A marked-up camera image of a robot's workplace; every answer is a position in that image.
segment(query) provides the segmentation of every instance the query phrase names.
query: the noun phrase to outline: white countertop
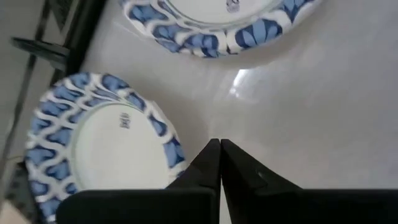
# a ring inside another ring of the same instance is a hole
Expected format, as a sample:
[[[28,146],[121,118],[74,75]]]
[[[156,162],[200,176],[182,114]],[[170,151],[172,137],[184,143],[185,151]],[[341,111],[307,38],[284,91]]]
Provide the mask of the white countertop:
[[[138,36],[108,1],[83,70],[156,101],[188,161],[228,138],[303,188],[398,187],[397,19],[396,0],[326,0],[267,47],[202,59]]]

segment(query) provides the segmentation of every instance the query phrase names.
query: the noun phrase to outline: plate center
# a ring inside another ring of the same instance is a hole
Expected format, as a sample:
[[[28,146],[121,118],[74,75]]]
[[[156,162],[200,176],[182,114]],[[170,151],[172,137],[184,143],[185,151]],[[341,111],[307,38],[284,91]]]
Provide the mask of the plate center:
[[[195,22],[235,22],[272,8],[281,0],[165,0],[181,16]]]
[[[73,170],[83,189],[161,189],[167,159],[150,121],[131,105],[111,103],[89,112],[74,133]]]

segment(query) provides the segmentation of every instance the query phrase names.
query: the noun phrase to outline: printed logo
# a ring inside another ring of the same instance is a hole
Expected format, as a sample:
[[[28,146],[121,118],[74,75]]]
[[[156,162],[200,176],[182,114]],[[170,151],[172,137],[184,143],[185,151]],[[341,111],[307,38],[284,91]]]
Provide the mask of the printed logo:
[[[226,10],[229,13],[239,12],[239,0],[226,0]]]
[[[121,113],[120,127],[130,129],[130,115],[128,115],[127,113]]]

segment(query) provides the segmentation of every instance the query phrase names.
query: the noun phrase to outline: stacked plates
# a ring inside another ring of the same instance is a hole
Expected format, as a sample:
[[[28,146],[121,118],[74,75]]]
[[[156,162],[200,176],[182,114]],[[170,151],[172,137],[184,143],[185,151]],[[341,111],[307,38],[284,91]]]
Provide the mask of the stacked plates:
[[[123,0],[134,27],[171,52],[219,57],[265,44],[321,0]]]
[[[186,168],[171,123],[112,75],[79,73],[41,98],[25,163],[48,222],[68,196],[88,189],[162,189]]]

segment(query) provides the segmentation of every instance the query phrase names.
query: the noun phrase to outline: blue and white plate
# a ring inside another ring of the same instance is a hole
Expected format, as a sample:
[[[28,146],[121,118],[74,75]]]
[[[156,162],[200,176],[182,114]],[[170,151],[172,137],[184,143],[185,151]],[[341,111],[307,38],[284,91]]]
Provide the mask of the blue and white plate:
[[[265,44],[321,0],[122,0],[134,27],[171,52],[216,58]]]
[[[112,75],[79,73],[41,98],[25,159],[48,222],[88,189],[161,189],[186,168],[173,126],[157,105]]]

